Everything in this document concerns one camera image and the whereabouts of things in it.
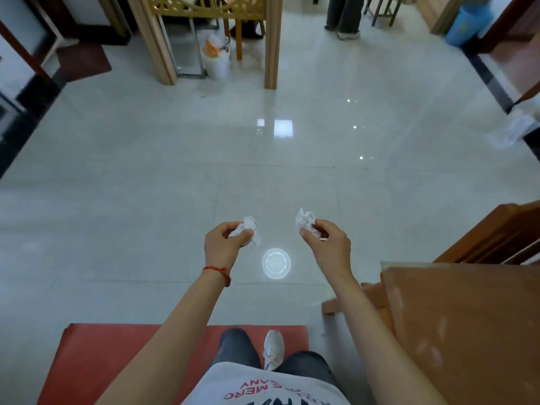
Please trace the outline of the person's left hand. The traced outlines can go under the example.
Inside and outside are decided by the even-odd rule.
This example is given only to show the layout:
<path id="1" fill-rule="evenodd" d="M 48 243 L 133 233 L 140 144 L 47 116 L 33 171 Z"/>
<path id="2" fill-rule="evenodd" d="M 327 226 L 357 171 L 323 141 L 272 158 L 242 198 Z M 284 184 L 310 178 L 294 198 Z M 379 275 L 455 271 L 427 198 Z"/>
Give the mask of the person's left hand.
<path id="1" fill-rule="evenodd" d="M 204 242 L 205 266 L 225 269 L 229 274 L 241 248 L 231 244 L 230 232 L 235 230 L 239 221 L 223 222 L 206 234 Z"/>

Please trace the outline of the person's right hand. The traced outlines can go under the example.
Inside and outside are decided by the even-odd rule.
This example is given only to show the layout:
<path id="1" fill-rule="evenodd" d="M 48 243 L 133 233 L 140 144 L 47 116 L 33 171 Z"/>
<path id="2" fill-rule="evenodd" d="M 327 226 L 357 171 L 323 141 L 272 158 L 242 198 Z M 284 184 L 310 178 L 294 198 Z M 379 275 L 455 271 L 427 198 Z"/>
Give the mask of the person's right hand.
<path id="1" fill-rule="evenodd" d="M 321 232 L 321 242 L 307 244 L 315 261 L 332 288 L 353 278 L 350 264 L 350 239 L 336 224 L 316 219 L 314 227 Z"/>

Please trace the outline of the white tissue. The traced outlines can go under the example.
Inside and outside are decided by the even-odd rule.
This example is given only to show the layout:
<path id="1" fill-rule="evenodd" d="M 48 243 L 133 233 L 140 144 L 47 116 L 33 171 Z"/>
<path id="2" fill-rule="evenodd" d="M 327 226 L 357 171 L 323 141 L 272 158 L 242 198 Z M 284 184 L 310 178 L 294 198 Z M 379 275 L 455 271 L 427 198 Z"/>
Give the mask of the white tissue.
<path id="1" fill-rule="evenodd" d="M 300 208 L 300 211 L 295 218 L 295 223 L 300 230 L 309 231 L 315 238 L 319 239 L 321 237 L 321 233 L 314 227 L 315 221 L 316 217 L 314 213 L 311 211 L 305 211 L 303 208 Z"/>
<path id="2" fill-rule="evenodd" d="M 228 237 L 229 238 L 237 237 L 241 235 L 241 233 L 243 233 L 244 231 L 248 231 L 248 230 L 253 231 L 249 240 L 244 242 L 242 246 L 244 247 L 251 244 L 257 247 L 260 245 L 260 242 L 261 242 L 260 233 L 258 232 L 257 227 L 258 225 L 254 217 L 245 216 L 243 222 L 239 224 L 235 230 L 230 232 Z"/>

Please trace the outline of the person's left forearm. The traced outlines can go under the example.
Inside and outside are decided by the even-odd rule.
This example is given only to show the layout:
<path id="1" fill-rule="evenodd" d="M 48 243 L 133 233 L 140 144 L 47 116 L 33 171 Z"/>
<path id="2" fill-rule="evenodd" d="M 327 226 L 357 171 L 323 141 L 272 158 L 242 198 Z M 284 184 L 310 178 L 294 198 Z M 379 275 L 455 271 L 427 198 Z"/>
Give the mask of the person's left forearm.
<path id="1" fill-rule="evenodd" d="M 230 273 L 225 269 L 204 267 L 168 318 L 95 405 L 173 405 L 193 350 L 230 283 Z"/>

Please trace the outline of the person's right forearm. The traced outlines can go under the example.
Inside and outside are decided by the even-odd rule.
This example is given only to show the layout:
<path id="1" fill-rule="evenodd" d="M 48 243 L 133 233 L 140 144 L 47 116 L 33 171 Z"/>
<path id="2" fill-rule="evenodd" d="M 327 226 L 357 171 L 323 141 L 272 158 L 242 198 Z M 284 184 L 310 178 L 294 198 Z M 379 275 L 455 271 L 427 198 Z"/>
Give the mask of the person's right forearm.
<path id="1" fill-rule="evenodd" d="M 351 273 L 326 276 L 366 368 L 377 405 L 448 405 L 379 314 L 382 283 L 361 287 Z"/>

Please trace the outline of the blue jeans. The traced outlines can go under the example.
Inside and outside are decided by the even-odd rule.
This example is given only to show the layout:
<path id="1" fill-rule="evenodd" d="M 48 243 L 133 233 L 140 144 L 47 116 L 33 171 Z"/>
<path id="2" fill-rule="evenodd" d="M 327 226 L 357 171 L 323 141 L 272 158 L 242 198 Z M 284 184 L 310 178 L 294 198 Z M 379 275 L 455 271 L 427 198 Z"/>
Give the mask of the blue jeans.
<path id="1" fill-rule="evenodd" d="M 261 362 L 258 351 L 242 328 L 231 328 L 222 333 L 218 353 L 212 365 L 221 362 L 231 362 L 264 370 L 264 361 Z M 301 350 L 288 357 L 284 356 L 282 365 L 273 372 L 317 379 L 341 390 L 340 384 L 326 360 L 320 354 L 312 351 Z"/>

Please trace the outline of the white sneaker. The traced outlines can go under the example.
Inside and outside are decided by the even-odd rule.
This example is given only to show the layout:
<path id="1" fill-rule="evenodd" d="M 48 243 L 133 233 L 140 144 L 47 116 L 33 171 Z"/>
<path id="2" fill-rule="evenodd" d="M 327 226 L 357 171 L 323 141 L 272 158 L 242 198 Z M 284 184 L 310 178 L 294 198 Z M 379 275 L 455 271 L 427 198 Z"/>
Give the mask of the white sneaker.
<path id="1" fill-rule="evenodd" d="M 285 356 L 285 341 L 280 331 L 271 329 L 264 341 L 263 369 L 273 372 L 282 365 Z"/>

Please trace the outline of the white printed t-shirt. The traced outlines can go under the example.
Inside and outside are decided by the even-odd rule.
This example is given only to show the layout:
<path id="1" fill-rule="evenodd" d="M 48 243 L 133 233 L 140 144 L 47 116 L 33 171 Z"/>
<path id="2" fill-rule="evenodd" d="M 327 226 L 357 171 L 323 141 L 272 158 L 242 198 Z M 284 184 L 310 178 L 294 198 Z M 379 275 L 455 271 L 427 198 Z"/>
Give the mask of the white printed t-shirt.
<path id="1" fill-rule="evenodd" d="M 181 405 L 350 405 L 335 386 L 318 379 L 232 362 L 213 365 Z"/>

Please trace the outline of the brown wooden table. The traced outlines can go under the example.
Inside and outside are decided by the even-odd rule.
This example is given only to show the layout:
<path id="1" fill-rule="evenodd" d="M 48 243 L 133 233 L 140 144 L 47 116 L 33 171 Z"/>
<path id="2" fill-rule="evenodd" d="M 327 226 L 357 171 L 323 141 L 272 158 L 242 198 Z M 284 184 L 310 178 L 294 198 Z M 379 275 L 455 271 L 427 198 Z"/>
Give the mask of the brown wooden table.
<path id="1" fill-rule="evenodd" d="M 540 265 L 388 263 L 362 289 L 449 405 L 540 405 Z"/>

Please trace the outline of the white trash bin with bag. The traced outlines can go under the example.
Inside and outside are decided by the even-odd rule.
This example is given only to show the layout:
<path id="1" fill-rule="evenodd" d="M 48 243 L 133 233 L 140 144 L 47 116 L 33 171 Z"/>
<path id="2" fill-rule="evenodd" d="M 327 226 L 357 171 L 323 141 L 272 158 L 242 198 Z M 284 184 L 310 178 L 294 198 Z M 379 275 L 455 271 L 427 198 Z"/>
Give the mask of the white trash bin with bag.
<path id="1" fill-rule="evenodd" d="M 231 72 L 231 40 L 212 32 L 200 47 L 207 76 L 214 81 L 227 81 Z"/>

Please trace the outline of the brown wooden chair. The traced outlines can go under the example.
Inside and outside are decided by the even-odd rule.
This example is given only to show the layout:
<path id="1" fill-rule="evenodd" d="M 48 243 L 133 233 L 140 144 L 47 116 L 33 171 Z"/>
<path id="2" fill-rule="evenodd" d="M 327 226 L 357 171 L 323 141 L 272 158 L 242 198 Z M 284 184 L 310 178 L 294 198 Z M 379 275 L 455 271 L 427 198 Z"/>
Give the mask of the brown wooden chair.
<path id="1" fill-rule="evenodd" d="M 434 260 L 437 264 L 540 265 L 540 200 L 501 204 Z"/>

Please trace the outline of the red floor mat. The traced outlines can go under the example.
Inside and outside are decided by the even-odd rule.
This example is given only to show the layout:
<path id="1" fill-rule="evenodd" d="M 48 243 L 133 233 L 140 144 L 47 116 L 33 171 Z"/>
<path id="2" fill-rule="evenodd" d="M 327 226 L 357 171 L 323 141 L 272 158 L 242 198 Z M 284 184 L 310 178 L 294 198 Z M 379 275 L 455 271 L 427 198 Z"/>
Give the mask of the red floor mat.
<path id="1" fill-rule="evenodd" d="M 262 359 L 271 329 L 285 340 L 285 358 L 309 349 L 306 326 L 207 326 L 189 362 L 175 405 L 192 392 L 217 354 L 226 329 L 242 328 Z M 160 325 L 74 323 L 62 335 L 37 405 L 94 405 L 119 372 L 152 338 Z"/>

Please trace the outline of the light wooden lattice partition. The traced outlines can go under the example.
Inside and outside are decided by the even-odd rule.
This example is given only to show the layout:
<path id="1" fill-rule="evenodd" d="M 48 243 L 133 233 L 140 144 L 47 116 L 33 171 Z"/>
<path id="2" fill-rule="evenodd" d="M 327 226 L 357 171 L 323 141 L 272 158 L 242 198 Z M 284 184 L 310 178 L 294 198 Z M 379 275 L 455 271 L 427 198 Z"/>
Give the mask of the light wooden lattice partition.
<path id="1" fill-rule="evenodd" d="M 193 19 L 232 20 L 220 0 L 127 0 L 139 32 L 151 55 L 162 85 L 173 86 L 179 77 L 204 78 L 206 70 L 201 58 L 198 34 Z M 265 76 L 264 88 L 276 89 L 278 85 L 281 20 L 283 0 L 266 0 Z M 163 17 L 187 18 L 198 54 L 200 74 L 182 74 L 174 60 L 172 47 L 164 26 Z"/>

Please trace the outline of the orange wooden chair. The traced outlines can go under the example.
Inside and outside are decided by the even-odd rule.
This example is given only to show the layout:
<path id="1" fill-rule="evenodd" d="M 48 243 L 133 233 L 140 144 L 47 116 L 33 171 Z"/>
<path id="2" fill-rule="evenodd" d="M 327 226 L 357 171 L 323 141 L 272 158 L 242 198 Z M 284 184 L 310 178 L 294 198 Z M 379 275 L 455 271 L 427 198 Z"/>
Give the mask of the orange wooden chair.
<path id="1" fill-rule="evenodd" d="M 266 35 L 266 0 L 220 0 L 225 12 L 232 15 L 234 26 L 229 29 L 224 19 L 226 36 L 235 40 L 237 61 L 242 60 L 244 40 L 262 40 Z"/>

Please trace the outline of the white plastic bag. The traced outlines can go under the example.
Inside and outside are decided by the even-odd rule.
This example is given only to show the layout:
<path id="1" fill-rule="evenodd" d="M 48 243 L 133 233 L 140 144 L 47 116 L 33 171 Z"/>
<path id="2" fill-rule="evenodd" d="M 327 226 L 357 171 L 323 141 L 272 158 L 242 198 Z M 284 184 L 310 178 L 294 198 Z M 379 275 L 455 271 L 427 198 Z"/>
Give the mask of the white plastic bag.
<path id="1" fill-rule="evenodd" d="M 495 149 L 505 149 L 523 140 L 538 128 L 540 128 L 540 110 L 512 111 L 506 124 L 488 135 L 488 142 Z"/>

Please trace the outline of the dark wooden stool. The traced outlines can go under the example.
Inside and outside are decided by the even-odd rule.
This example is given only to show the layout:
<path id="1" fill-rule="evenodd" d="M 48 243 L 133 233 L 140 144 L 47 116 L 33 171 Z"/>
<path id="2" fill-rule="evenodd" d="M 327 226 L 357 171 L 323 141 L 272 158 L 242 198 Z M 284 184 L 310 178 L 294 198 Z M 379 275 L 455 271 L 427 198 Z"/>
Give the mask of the dark wooden stool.
<path id="1" fill-rule="evenodd" d="M 372 27 L 378 19 L 388 19 L 388 27 L 393 27 L 402 3 L 403 0 L 366 0 L 363 15 L 370 14 Z"/>

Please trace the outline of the dark red doormat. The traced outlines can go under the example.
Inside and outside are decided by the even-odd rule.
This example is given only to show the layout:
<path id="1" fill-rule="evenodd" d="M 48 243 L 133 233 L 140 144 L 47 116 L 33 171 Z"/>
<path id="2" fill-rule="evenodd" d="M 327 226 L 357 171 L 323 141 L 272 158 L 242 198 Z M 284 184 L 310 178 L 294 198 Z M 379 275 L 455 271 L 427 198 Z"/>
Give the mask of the dark red doormat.
<path id="1" fill-rule="evenodd" d="M 74 82 L 112 71 L 112 66 L 101 44 L 80 42 L 58 48 L 61 78 Z"/>

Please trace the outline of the blue trash bin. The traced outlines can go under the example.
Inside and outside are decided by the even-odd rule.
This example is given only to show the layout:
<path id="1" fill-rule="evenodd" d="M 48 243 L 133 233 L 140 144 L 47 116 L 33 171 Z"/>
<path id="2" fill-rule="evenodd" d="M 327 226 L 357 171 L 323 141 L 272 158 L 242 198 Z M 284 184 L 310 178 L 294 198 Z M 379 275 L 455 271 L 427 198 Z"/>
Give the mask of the blue trash bin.
<path id="1" fill-rule="evenodd" d="M 453 47 L 462 47 L 477 36 L 492 18 L 490 4 L 490 0 L 465 2 L 445 36 L 445 42 Z"/>

